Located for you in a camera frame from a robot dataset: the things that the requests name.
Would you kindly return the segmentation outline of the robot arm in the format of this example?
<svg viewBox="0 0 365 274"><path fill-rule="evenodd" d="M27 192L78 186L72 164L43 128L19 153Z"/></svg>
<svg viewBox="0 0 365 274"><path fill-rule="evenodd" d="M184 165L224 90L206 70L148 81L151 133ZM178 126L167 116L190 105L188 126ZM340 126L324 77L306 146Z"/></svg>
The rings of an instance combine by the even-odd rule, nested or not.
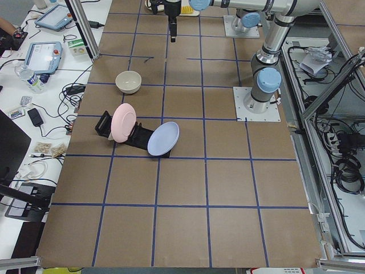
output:
<svg viewBox="0 0 365 274"><path fill-rule="evenodd" d="M257 10L236 9L236 16L231 24L232 29L244 33L260 23L260 15Z"/></svg>
<svg viewBox="0 0 365 274"><path fill-rule="evenodd" d="M196 11L218 6L274 13L265 41L252 58L254 84L250 94L244 99L244 106L248 111L264 113L272 95L281 85L282 77L276 65L287 33L296 17L312 12L319 6L319 1L189 1L189 5Z"/></svg>

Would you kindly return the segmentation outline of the person forearm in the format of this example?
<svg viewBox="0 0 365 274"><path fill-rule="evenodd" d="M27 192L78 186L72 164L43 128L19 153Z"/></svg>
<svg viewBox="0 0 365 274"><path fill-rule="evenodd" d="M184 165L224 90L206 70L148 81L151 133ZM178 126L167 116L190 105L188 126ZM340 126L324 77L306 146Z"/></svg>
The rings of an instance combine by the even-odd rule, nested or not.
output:
<svg viewBox="0 0 365 274"><path fill-rule="evenodd" d="M1 29L1 36L5 36L6 34L13 36L17 30L17 28L12 23L10 23L9 21L5 20L2 17L0 17L0 29Z"/></svg>

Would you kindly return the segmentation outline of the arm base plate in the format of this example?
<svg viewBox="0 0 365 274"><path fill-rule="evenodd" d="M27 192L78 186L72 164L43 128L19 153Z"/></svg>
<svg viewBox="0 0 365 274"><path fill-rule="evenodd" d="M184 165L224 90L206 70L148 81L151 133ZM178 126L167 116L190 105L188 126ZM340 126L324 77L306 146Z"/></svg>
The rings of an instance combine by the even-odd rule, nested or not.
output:
<svg viewBox="0 0 365 274"><path fill-rule="evenodd" d="M274 95L268 102L258 102L251 95L251 87L233 87L236 119L239 122L280 122L278 104Z"/></svg>
<svg viewBox="0 0 365 274"><path fill-rule="evenodd" d="M236 15L224 15L225 36L230 38L259 38L257 25L260 22L258 13L248 13L242 18Z"/></svg>

